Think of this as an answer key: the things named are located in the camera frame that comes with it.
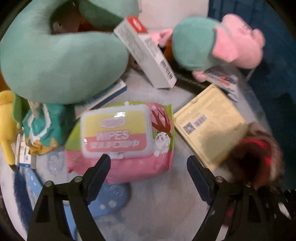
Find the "teal white snack bag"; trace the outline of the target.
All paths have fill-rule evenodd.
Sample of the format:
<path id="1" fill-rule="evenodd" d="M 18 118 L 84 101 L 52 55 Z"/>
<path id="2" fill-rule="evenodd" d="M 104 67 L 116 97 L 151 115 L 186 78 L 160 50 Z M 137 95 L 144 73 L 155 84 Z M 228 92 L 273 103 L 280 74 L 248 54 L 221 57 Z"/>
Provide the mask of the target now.
<path id="1" fill-rule="evenodd" d="M 73 105 L 40 104 L 35 113 L 29 101 L 14 94 L 13 119 L 23 128 L 30 155 L 44 155 L 66 143 L 76 122 Z"/>

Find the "small white card packet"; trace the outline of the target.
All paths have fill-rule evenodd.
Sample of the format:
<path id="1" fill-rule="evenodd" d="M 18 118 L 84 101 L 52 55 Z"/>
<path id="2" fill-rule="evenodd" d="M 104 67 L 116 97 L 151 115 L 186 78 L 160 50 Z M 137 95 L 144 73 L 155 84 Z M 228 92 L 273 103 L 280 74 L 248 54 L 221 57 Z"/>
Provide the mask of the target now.
<path id="1" fill-rule="evenodd" d="M 36 157 L 29 154 L 29 147 L 26 145 L 25 136 L 22 133 L 16 139 L 15 165 L 19 167 L 36 169 Z"/>

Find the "white red cardboard box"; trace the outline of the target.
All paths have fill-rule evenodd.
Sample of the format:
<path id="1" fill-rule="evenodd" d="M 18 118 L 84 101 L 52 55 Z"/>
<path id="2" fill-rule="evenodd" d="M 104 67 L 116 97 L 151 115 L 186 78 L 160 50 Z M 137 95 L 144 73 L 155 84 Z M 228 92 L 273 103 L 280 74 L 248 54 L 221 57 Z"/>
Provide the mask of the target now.
<path id="1" fill-rule="evenodd" d="M 114 33 L 156 89 L 173 88 L 177 78 L 161 49 L 136 16 L 125 18 Z"/>

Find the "blue white flat box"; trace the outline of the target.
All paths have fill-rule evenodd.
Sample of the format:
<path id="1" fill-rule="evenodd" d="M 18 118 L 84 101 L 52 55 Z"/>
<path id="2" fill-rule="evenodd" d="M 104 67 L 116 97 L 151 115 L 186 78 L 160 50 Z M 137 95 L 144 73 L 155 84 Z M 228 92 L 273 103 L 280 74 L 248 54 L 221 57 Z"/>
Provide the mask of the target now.
<path id="1" fill-rule="evenodd" d="M 93 97 L 86 99 L 74 105 L 76 119 L 79 119 L 86 111 L 100 108 L 107 102 L 119 96 L 127 90 L 126 84 L 123 80 L 119 79 L 106 90 L 95 94 Z"/>

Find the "teal U-shaped neck pillow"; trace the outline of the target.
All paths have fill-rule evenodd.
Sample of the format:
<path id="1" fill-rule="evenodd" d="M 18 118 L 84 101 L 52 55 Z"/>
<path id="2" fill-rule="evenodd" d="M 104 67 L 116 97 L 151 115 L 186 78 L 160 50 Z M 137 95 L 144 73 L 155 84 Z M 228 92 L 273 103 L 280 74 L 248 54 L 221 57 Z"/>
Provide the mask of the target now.
<path id="1" fill-rule="evenodd" d="M 73 24 L 94 31 L 52 34 L 57 12 L 76 8 Z M 113 29 L 138 16 L 137 1 L 31 1 L 1 41 L 1 71 L 9 88 L 37 103 L 72 104 L 110 87 L 125 72 L 129 52 Z"/>

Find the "blue plastic storage crate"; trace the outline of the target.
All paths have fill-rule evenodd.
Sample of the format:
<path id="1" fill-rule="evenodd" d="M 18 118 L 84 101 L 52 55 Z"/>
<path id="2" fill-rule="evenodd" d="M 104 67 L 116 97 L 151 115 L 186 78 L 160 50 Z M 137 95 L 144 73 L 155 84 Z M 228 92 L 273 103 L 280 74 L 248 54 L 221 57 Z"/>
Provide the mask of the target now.
<path id="1" fill-rule="evenodd" d="M 210 18 L 221 20 L 226 14 L 239 15 L 265 35 L 263 60 L 249 85 L 283 151 L 283 185 L 295 188 L 295 40 L 267 1 L 209 2 Z"/>

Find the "yellow tiger plush toy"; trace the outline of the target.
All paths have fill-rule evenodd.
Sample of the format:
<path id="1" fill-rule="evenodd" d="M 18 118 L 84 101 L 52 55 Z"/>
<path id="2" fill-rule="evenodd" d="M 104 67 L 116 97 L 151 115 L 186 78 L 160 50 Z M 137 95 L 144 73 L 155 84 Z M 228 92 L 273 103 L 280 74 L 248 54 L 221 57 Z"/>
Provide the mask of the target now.
<path id="1" fill-rule="evenodd" d="M 1 129 L 1 147 L 6 162 L 13 166 L 15 165 L 15 154 L 11 144 L 15 142 L 16 134 L 18 132 L 17 123 L 13 119 L 13 101 L 14 95 L 10 90 L 1 92 L 1 105 L 0 105 L 0 129 Z"/>

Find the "maroon knitted hat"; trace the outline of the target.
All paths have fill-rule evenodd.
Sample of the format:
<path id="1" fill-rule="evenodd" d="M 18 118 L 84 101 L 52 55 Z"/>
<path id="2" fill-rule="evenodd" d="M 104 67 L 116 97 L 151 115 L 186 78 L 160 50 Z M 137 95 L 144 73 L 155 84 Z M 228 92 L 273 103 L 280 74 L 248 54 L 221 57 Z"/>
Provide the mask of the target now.
<path id="1" fill-rule="evenodd" d="M 225 162 L 235 179 L 255 189 L 277 183 L 285 172 L 278 143 L 259 123 L 248 125 Z"/>

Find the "pink pig plush teal shirt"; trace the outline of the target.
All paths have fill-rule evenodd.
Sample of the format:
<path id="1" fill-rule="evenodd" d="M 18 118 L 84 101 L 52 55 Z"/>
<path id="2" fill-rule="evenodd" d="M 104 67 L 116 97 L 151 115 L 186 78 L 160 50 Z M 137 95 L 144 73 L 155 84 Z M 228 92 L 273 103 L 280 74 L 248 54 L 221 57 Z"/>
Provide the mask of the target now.
<path id="1" fill-rule="evenodd" d="M 254 69 L 262 61 L 265 37 L 238 15 L 221 21 L 201 16 L 181 20 L 174 28 L 150 32 L 168 61 L 191 72 L 195 80 L 206 81 L 205 72 L 223 63 Z"/>

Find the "pink green wet wipes pack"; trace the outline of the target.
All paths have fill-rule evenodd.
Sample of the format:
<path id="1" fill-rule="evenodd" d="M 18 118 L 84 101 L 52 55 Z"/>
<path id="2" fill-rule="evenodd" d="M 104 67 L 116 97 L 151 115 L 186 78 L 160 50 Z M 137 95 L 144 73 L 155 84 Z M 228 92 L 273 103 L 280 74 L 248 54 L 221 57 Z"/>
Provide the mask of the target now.
<path id="1" fill-rule="evenodd" d="M 154 178 L 173 167 L 171 105 L 128 101 L 81 115 L 65 145 L 69 173 L 83 175 L 103 154 L 111 159 L 106 178 L 119 184 Z"/>

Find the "white blue tissue packet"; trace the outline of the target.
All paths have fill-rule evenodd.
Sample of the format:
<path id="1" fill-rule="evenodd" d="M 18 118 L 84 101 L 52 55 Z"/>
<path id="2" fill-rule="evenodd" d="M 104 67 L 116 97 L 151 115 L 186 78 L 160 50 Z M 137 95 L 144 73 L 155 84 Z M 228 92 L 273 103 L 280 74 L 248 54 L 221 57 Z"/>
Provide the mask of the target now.
<path id="1" fill-rule="evenodd" d="M 216 85 L 224 92 L 226 95 L 237 102 L 239 100 L 239 91 L 238 91 L 238 77 L 231 73 L 226 66 L 218 65 L 214 66 L 205 71 L 207 81 Z"/>

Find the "yellow padded mailer envelope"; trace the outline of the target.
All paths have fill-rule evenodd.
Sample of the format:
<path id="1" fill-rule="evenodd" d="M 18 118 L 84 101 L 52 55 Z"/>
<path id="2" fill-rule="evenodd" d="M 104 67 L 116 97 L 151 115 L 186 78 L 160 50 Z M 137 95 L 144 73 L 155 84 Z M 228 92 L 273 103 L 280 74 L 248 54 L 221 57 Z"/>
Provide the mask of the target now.
<path id="1" fill-rule="evenodd" d="M 215 85 L 174 113 L 175 128 L 202 165 L 215 170 L 245 136 L 248 124 Z"/>

